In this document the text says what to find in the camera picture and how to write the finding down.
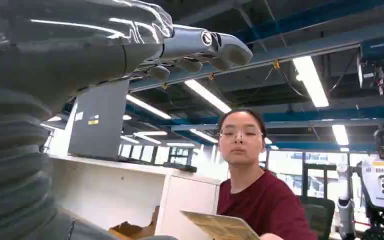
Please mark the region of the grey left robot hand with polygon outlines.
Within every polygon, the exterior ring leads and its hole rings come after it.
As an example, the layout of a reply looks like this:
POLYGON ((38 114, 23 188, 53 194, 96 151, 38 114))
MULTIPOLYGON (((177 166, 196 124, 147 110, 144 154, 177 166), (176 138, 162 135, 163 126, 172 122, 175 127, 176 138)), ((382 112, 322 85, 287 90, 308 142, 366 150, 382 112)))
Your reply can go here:
POLYGON ((198 72, 246 65, 233 35, 174 24, 140 0, 0 0, 0 114, 39 120, 68 98, 165 64, 198 72))

